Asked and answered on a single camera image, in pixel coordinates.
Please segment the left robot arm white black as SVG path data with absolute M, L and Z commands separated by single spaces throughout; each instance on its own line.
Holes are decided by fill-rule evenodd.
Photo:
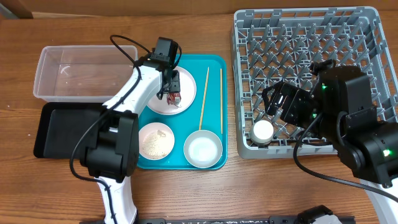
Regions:
M 129 80 L 108 101 L 105 110 L 83 133 L 72 154 L 79 156 L 88 176 L 78 174 L 74 157 L 72 174 L 95 182 L 100 188 L 105 217 L 103 223 L 137 223 L 137 208 L 132 201 L 131 176 L 139 158 L 139 116 L 149 100 L 180 91 L 179 72 L 182 56 L 179 44 L 165 37 L 145 56 L 132 60 Z

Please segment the white cup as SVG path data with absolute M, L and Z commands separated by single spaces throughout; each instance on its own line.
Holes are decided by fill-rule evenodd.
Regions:
M 257 145 L 266 145 L 273 139 L 274 127 L 270 122 L 260 120 L 252 125 L 249 135 L 253 143 Z

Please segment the red snack wrapper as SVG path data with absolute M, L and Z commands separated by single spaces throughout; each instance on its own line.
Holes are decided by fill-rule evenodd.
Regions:
M 179 106 L 181 101 L 181 96 L 179 92 L 176 93 L 168 93 L 167 94 L 167 103 L 169 105 Z

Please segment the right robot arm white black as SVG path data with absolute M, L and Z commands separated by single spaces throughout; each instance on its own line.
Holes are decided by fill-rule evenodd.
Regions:
M 380 121 L 371 98 L 369 77 L 354 65 L 335 60 L 312 62 L 318 78 L 311 91 L 280 81 L 263 89 L 265 112 L 303 128 L 293 159 L 298 168 L 319 179 L 366 191 L 380 223 L 397 223 L 397 123 Z M 358 183 L 331 177 L 303 166 L 297 152 L 311 133 L 326 138 Z

